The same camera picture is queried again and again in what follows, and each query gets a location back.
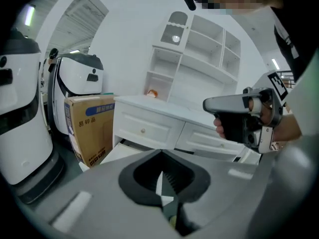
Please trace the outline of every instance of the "orange object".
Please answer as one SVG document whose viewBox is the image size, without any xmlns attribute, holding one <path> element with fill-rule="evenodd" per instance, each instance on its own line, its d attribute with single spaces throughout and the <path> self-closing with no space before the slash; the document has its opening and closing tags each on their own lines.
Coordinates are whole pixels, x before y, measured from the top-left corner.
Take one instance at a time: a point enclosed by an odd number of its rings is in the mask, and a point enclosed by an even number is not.
<svg viewBox="0 0 319 239">
<path fill-rule="evenodd" d="M 148 96 L 153 96 L 154 98 L 158 97 L 158 92 L 156 90 L 150 90 Z"/>
</svg>

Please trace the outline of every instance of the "cardboard box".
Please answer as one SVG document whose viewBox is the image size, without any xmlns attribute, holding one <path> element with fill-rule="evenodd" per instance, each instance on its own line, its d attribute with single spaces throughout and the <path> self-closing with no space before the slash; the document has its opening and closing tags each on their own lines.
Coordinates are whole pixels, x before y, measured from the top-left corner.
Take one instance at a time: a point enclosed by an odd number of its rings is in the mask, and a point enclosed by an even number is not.
<svg viewBox="0 0 319 239">
<path fill-rule="evenodd" d="M 71 97 L 64 101 L 75 155 L 88 167 L 99 164 L 112 149 L 114 106 L 113 95 Z"/>
</svg>

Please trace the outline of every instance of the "ceiling light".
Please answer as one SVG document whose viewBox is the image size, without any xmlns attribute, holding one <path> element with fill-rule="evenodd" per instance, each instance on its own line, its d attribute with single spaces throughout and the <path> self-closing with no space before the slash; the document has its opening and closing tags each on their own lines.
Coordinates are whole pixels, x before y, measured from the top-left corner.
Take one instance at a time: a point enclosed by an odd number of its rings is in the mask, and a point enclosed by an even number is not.
<svg viewBox="0 0 319 239">
<path fill-rule="evenodd" d="M 272 59 L 272 61 L 273 61 L 274 65 L 275 65 L 275 67 L 277 68 L 277 70 L 280 70 L 280 68 L 279 68 L 279 66 L 278 66 L 278 64 L 277 64 L 277 62 L 276 62 L 276 60 L 275 60 L 275 59 Z"/>
<path fill-rule="evenodd" d="M 172 39 L 173 39 L 173 42 L 179 42 L 180 41 L 180 37 L 177 36 L 177 35 L 173 35 Z"/>
<path fill-rule="evenodd" d="M 25 17 L 25 22 L 24 22 L 25 25 L 30 26 L 33 13 L 34 13 L 34 7 L 29 6 L 28 11 L 26 13 L 26 17 Z"/>
</svg>

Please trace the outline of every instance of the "person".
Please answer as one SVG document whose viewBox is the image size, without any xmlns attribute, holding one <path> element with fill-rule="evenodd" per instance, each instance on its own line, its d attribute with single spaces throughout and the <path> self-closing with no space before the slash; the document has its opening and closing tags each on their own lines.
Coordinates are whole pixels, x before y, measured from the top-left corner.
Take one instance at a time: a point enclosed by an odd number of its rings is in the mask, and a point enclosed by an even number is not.
<svg viewBox="0 0 319 239">
<path fill-rule="evenodd" d="M 282 55 L 293 73 L 294 80 L 300 78 L 318 48 L 317 0 L 208 0 L 218 7 L 243 13 L 270 6 L 275 18 L 274 34 Z M 250 110 L 253 101 L 249 101 Z M 263 104 L 261 121 L 270 122 L 271 108 Z M 214 120 L 216 131 L 225 138 L 219 119 Z M 294 115 L 282 117 L 274 128 L 273 141 L 290 141 L 301 136 Z"/>
<path fill-rule="evenodd" d="M 48 82 L 49 82 L 49 67 L 52 64 L 53 60 L 57 57 L 59 51 L 56 48 L 51 49 L 49 53 L 49 58 L 43 61 L 42 73 L 41 73 L 41 91 L 47 93 L 48 91 Z"/>
</svg>

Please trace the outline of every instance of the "blue label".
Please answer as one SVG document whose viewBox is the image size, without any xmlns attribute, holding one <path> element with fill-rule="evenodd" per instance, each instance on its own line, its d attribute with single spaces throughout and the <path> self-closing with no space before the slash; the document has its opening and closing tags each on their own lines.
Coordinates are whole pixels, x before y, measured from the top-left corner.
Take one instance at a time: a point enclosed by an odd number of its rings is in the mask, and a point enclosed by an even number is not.
<svg viewBox="0 0 319 239">
<path fill-rule="evenodd" d="M 108 105 L 103 105 L 103 106 L 93 106 L 93 107 L 89 107 L 88 109 L 86 109 L 85 111 L 85 115 L 86 116 L 93 116 L 96 114 L 100 114 L 100 113 L 104 113 L 110 110 L 114 110 L 115 107 L 115 103 L 113 104 L 108 104 Z"/>
<path fill-rule="evenodd" d="M 68 128 L 68 132 L 71 135 L 74 135 L 74 130 L 72 126 L 72 119 L 71 119 L 71 114 L 70 114 L 70 106 L 67 103 L 64 103 L 64 113 L 65 113 L 65 121 L 66 121 L 66 126 Z"/>
</svg>

